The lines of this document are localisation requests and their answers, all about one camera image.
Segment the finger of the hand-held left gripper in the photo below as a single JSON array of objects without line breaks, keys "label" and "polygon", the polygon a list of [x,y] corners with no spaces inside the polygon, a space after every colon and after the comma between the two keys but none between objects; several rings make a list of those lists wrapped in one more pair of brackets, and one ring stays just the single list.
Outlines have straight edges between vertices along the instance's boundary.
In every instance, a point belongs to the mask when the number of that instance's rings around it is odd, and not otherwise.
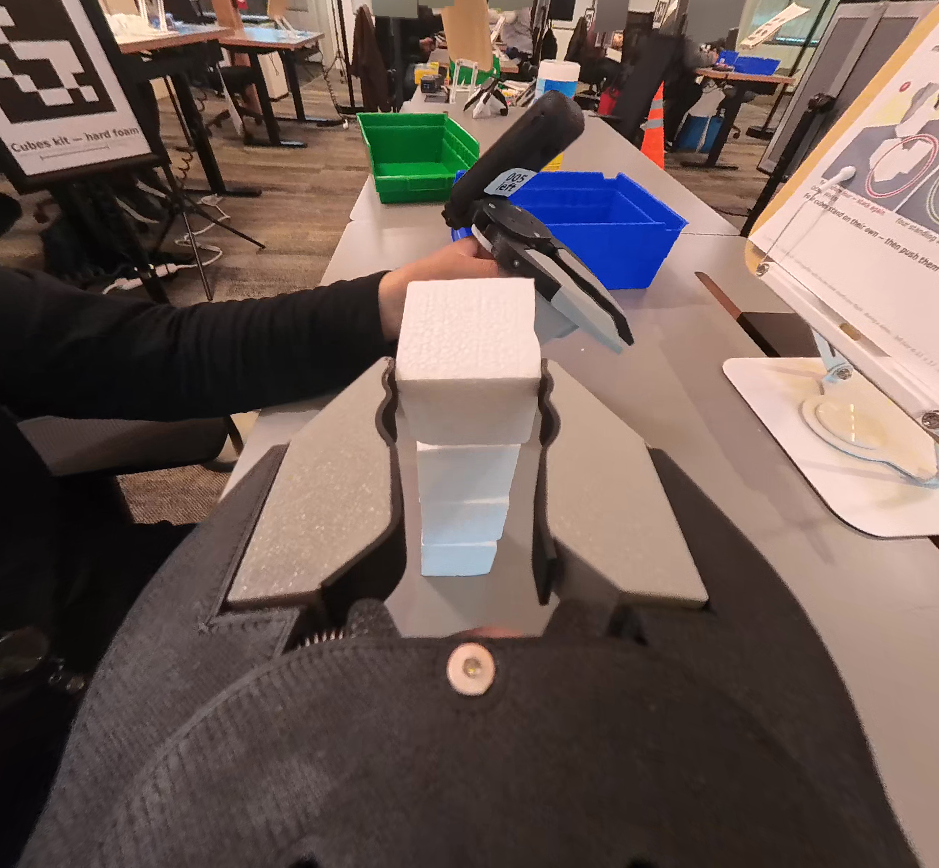
[{"label": "finger of the hand-held left gripper", "polygon": [[565,338],[581,327],[579,315],[570,317],[572,304],[565,294],[548,300],[535,295],[534,332],[540,342]]},{"label": "finger of the hand-held left gripper", "polygon": [[565,294],[572,304],[570,317],[580,317],[579,330],[598,343],[620,354],[635,343],[626,314],[591,270],[564,245],[555,245],[545,253],[536,247],[528,250],[528,260],[537,268],[536,294],[551,300]]}]

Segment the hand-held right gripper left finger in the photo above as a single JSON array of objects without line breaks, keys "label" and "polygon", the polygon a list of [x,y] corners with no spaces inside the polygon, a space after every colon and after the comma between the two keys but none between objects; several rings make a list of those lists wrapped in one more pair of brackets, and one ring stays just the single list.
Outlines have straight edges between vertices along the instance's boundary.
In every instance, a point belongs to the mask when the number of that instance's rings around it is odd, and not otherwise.
[{"label": "hand-held right gripper left finger", "polygon": [[385,601],[405,574],[393,359],[291,439],[227,595],[233,608]]}]

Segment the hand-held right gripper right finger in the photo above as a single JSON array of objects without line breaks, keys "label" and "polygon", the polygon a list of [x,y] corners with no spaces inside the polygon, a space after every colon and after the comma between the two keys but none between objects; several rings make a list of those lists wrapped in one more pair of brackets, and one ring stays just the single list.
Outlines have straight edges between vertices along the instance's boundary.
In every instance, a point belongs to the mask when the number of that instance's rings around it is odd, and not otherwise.
[{"label": "hand-held right gripper right finger", "polygon": [[640,435],[543,362],[532,570],[538,602],[703,606],[706,589]]}]

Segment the blue plastic bin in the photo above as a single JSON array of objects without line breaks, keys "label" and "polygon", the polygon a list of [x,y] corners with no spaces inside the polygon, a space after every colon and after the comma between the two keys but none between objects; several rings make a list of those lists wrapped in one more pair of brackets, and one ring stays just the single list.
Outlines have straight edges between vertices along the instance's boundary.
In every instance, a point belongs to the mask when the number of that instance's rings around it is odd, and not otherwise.
[{"label": "blue plastic bin", "polygon": [[544,170],[510,197],[608,290],[647,289],[687,219],[624,174]]}]

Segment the white hard foam cube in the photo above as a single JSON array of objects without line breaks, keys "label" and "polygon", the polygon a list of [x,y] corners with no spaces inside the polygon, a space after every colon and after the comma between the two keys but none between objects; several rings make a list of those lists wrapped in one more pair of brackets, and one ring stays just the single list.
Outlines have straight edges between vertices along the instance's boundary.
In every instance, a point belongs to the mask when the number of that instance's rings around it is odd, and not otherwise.
[{"label": "white hard foam cube", "polygon": [[407,288],[394,379],[425,445],[522,445],[542,375],[527,278],[433,280]]},{"label": "white hard foam cube", "polygon": [[493,568],[497,541],[421,541],[421,573],[424,577],[465,578],[487,575]]},{"label": "white hard foam cube", "polygon": [[416,443],[419,497],[423,503],[505,500],[510,495],[521,446]]},{"label": "white hard foam cube", "polygon": [[507,496],[459,501],[422,501],[424,545],[497,543],[509,510]]}]

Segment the person's left forearm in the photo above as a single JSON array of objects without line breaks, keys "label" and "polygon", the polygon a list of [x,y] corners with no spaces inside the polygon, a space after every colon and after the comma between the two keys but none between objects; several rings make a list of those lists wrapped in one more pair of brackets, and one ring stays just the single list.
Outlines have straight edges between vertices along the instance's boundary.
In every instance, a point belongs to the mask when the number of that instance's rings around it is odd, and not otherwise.
[{"label": "person's left forearm", "polygon": [[4,268],[2,405],[24,418],[180,421],[335,393],[393,354],[383,276],[178,308]]}]

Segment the person's left hand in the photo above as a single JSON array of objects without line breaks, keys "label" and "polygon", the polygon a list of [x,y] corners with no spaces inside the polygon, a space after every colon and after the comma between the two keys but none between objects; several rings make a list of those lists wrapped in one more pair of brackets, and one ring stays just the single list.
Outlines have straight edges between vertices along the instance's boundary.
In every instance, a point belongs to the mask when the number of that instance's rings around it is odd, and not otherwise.
[{"label": "person's left hand", "polygon": [[380,325],[388,343],[400,336],[407,288],[415,282],[485,279],[499,275],[499,264],[476,240],[465,237],[430,256],[406,264],[382,276],[378,291]]}]

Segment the white wipes canister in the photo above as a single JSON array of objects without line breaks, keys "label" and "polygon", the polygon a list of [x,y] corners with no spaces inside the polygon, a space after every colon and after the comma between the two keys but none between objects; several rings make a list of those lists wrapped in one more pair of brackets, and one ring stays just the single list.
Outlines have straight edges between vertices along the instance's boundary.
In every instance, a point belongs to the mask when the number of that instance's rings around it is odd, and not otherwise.
[{"label": "white wipes canister", "polygon": [[557,91],[573,99],[577,92],[580,74],[581,65],[577,62],[541,61],[537,69],[534,101],[538,101],[547,91]]}]

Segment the light wooden chair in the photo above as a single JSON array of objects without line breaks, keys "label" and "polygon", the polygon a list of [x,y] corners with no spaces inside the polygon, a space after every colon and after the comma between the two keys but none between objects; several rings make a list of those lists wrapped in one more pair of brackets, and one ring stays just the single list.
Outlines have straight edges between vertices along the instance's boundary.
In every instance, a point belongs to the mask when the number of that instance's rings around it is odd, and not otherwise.
[{"label": "light wooden chair", "polygon": [[487,0],[453,0],[442,9],[444,36],[452,63],[466,60],[489,73],[494,67],[494,51],[488,23]]}]

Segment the orange traffic cone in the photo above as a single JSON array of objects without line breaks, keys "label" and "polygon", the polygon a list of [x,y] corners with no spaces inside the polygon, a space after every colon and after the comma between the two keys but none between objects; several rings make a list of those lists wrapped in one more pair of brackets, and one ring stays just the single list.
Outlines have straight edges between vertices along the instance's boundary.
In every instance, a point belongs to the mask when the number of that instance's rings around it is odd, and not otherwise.
[{"label": "orange traffic cone", "polygon": [[660,169],[665,168],[664,83],[651,101],[648,117],[642,126],[640,150]]}]

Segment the dark hanging coat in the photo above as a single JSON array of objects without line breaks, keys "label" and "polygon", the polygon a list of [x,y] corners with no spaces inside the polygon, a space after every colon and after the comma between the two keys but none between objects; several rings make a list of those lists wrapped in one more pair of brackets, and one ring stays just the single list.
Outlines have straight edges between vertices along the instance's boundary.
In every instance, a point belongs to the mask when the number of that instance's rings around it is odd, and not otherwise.
[{"label": "dark hanging coat", "polygon": [[362,107],[366,112],[392,111],[388,68],[373,16],[366,5],[359,6],[355,15],[350,71],[358,79]]}]

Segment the grey chair seat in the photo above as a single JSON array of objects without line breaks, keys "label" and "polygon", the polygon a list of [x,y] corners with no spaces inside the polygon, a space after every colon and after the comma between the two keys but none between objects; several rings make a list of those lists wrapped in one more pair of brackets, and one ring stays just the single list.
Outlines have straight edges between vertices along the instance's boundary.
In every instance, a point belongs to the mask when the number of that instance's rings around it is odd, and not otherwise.
[{"label": "grey chair seat", "polygon": [[154,422],[42,416],[18,428],[51,473],[132,475],[208,463],[229,438],[228,417]]}]

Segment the black panel stand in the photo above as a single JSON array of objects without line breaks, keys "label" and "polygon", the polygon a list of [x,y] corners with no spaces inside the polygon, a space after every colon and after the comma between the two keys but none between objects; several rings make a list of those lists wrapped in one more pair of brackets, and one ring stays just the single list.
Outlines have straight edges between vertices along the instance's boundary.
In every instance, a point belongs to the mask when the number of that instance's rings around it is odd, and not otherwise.
[{"label": "black panel stand", "polygon": [[777,165],[757,196],[757,200],[749,209],[744,225],[740,229],[740,236],[748,236],[781,184],[786,182],[792,171],[799,166],[796,159],[801,159],[801,149],[808,140],[810,132],[817,128],[817,122],[823,119],[835,107],[835,104],[836,97],[826,93],[817,93],[808,101],[805,111],[779,155]]}]

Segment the black easel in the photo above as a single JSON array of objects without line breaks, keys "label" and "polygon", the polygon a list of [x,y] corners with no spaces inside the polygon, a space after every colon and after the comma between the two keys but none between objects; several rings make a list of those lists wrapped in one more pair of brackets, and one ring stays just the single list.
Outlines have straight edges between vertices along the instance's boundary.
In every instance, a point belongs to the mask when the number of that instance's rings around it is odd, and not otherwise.
[{"label": "black easel", "polygon": [[205,236],[217,228],[255,247],[264,244],[230,223],[216,197],[196,199],[171,170],[118,170],[57,184],[35,210],[44,270],[102,294],[141,289],[166,303],[175,275],[199,277],[213,299],[207,269],[224,252]]}]

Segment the framed marker sign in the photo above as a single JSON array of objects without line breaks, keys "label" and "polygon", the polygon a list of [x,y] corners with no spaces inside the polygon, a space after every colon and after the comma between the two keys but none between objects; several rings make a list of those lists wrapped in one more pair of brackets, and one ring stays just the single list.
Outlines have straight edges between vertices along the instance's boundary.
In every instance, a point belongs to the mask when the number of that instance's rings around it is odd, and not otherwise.
[{"label": "framed marker sign", "polygon": [[1,170],[20,194],[168,162],[99,0],[1,0]]}]

